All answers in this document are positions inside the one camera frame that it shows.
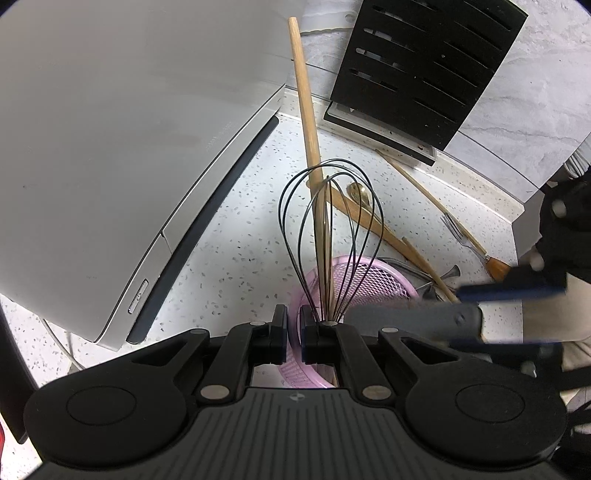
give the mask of white appliance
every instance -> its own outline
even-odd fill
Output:
[[[0,292],[119,348],[280,106],[305,0],[19,0],[0,17]]]

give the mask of gold spoon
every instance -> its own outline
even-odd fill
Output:
[[[360,205],[363,209],[371,213],[372,208],[371,203],[369,201],[369,193],[367,188],[365,188],[365,185],[362,185],[357,181],[352,181],[347,185],[346,190],[347,194],[357,205]]]

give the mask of pink basket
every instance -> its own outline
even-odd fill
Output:
[[[363,279],[355,297],[351,300],[349,307],[354,305],[384,304],[398,298],[418,298],[417,291],[411,283],[396,269],[384,262],[374,260],[369,265],[371,258],[361,257],[359,267],[355,271],[350,291]],[[338,288],[344,282],[345,272],[349,256],[333,259],[333,278],[335,280],[335,295]],[[351,266],[349,266],[348,277],[350,277]],[[310,287],[314,304],[320,303],[320,290],[318,285],[317,270],[314,269],[306,275],[306,283]],[[325,380],[317,371],[317,365],[306,365],[301,361],[300,342],[300,318],[299,312],[302,305],[309,305],[306,294],[301,286],[294,289],[291,296],[291,303],[288,310],[287,332],[289,343],[287,345],[287,359],[279,366],[281,375],[293,388],[333,388],[330,382]]]

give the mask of whisk wire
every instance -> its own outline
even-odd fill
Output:
[[[314,192],[314,195],[312,195],[311,200],[308,202],[308,205],[306,206],[306,209],[304,211],[304,215],[301,219],[300,227],[298,229],[297,248],[296,254],[294,255],[287,235],[286,220],[288,216],[288,208],[293,199],[293,196],[296,193],[296,190],[301,186],[302,183],[305,182],[309,173],[316,168],[322,167],[335,168],[337,172],[333,173],[332,175],[328,175],[323,180],[323,188],[319,188],[316,192]],[[357,272],[359,270],[361,257],[364,251],[366,250],[371,231],[367,230],[365,232],[361,248],[358,250],[357,240],[362,216],[361,206],[359,208],[358,215],[356,216],[356,218],[353,218],[353,215],[349,209],[349,205],[347,201],[345,201],[345,193],[343,192],[343,189],[341,188],[339,183],[336,181],[336,179],[339,177],[344,177],[346,179],[349,178],[355,181],[356,183],[362,184],[370,191],[372,197],[371,211],[369,212],[372,216],[371,221],[373,222],[374,220],[381,220],[382,229],[380,232],[381,234],[379,236],[379,241],[375,249],[373,250],[372,255],[366,255],[367,257],[371,258],[371,262],[369,263],[369,265],[363,266],[363,273],[360,278],[358,278]],[[279,198],[278,221],[291,263],[295,269],[296,276],[304,290],[304,294],[306,295],[306,299],[308,300],[310,305],[314,305],[314,301],[312,293],[310,291],[311,286],[308,286],[306,283],[301,253],[304,230],[306,220],[309,218],[310,211],[312,208],[315,207],[316,202],[328,200],[330,203],[330,207],[326,209],[325,212],[330,212],[330,214],[326,213],[326,215],[323,218],[323,226],[325,226],[326,228],[323,229],[324,233],[322,241],[323,245],[330,245],[330,248],[323,249],[322,260],[324,261],[325,265],[327,265],[329,261],[332,262],[332,235],[335,227],[333,216],[333,186],[335,190],[338,192],[338,194],[341,195],[343,202],[346,206],[352,242],[351,248],[349,250],[349,258],[345,266],[345,273],[342,277],[342,282],[339,286],[338,293],[336,293],[336,295],[332,299],[327,296],[324,300],[324,304],[318,305],[318,307],[320,307],[320,314],[318,313],[317,309],[312,308],[314,320],[316,322],[322,321],[323,319],[333,319],[338,321],[342,317],[342,314],[344,314],[346,309],[349,307],[351,301],[355,298],[359,290],[359,287],[365,280],[365,277],[369,272],[368,267],[371,266],[371,263],[377,257],[378,249],[384,236],[384,212],[382,210],[382,206],[376,198],[376,194],[372,188],[371,181],[369,180],[368,176],[361,168],[359,168],[353,162],[345,160],[343,158],[331,158],[329,160],[322,161],[319,165],[308,167],[298,172],[292,179],[290,179],[287,185],[285,186],[284,190],[281,192],[281,196]],[[357,186],[357,188],[361,196],[361,188],[359,188],[359,186]],[[326,195],[323,194],[322,197],[319,198],[320,194],[324,192],[327,192]],[[376,214],[376,207],[379,211],[379,215]],[[326,231],[329,232],[328,238],[326,238]],[[330,278],[327,275],[325,275],[325,278],[318,278],[318,282],[322,283],[322,285],[325,287],[326,292],[329,291]]]

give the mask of white countertop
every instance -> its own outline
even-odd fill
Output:
[[[400,238],[415,245],[443,273],[458,264],[462,277],[456,284],[487,281],[482,264],[469,249],[459,245],[444,227],[437,210],[415,187],[389,166],[377,153],[352,141],[319,131],[322,158],[346,158],[365,170],[382,203],[388,225]],[[147,340],[138,346],[125,345],[111,352],[72,336],[74,356],[86,367],[123,355],[194,327],[206,328],[212,336],[224,335],[239,323],[270,321],[277,303],[288,304],[296,286],[294,275],[277,223],[277,202],[287,181],[306,166],[301,124],[280,116],[280,124],[236,182],[169,292]],[[511,224],[481,203],[420,172],[419,182],[438,197],[474,234],[489,254],[512,263],[516,261]],[[294,202],[294,221],[309,199],[302,187]],[[346,218],[336,214],[334,254],[348,252],[339,236],[346,231]],[[402,258],[388,245],[382,256]],[[313,245],[304,248],[304,267],[314,265]],[[69,361],[53,344],[37,317],[0,296],[17,344],[40,384],[66,375]],[[520,340],[521,305],[484,304],[484,333],[489,340]],[[65,333],[53,326],[58,337]],[[258,369],[257,385],[281,386],[276,367]],[[7,436],[2,455],[3,480],[23,478],[39,459],[28,441],[17,445],[3,422]]]

